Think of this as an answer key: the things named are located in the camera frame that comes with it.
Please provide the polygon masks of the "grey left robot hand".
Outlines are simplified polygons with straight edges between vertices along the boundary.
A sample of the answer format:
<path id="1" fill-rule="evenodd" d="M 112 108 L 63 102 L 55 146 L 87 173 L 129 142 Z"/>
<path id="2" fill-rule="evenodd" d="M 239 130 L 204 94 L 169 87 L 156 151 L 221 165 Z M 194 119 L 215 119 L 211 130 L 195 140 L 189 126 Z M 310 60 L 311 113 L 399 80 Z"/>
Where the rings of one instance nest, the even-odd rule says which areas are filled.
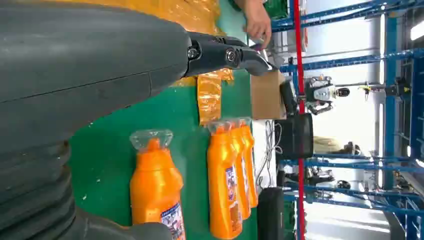
<path id="1" fill-rule="evenodd" d="M 146 13 L 45 0 L 0 3 L 0 237 L 169 240 L 162 223 L 123 227 L 77 208 L 69 139 L 184 77 L 272 66 L 235 37 Z"/>

